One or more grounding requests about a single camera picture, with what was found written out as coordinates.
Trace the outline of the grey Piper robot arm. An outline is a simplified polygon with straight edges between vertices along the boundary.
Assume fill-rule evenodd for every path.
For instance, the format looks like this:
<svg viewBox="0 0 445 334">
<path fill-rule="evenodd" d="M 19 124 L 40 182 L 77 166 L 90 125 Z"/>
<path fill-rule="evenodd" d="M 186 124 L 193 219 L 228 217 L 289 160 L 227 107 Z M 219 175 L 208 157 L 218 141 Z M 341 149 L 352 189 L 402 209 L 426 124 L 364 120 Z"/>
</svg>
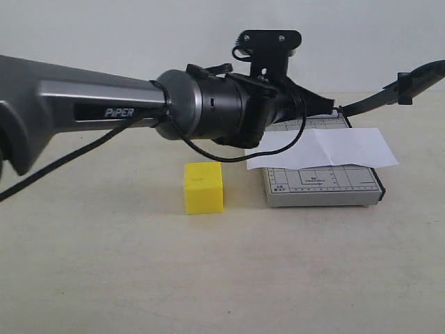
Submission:
<svg viewBox="0 0 445 334">
<path fill-rule="evenodd" d="M 144 81 L 12 56 L 1 57 L 1 160 L 27 174 L 63 132 L 151 127 L 165 139 L 258 146 L 267 126 L 307 115 L 287 77 L 190 64 Z"/>
</svg>

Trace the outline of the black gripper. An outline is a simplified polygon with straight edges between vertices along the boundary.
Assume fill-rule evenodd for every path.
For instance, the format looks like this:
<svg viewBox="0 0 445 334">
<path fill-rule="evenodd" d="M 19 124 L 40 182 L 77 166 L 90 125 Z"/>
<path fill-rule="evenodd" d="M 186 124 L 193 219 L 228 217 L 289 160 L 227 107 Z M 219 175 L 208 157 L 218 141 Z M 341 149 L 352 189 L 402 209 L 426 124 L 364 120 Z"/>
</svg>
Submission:
<svg viewBox="0 0 445 334">
<path fill-rule="evenodd" d="M 218 145 L 256 148 L 269 125 L 319 115 L 331 115 L 334 100 L 296 85 L 289 77 L 273 84 L 274 91 L 258 89 L 245 108 L 241 128 L 235 134 L 217 138 Z"/>
</svg>

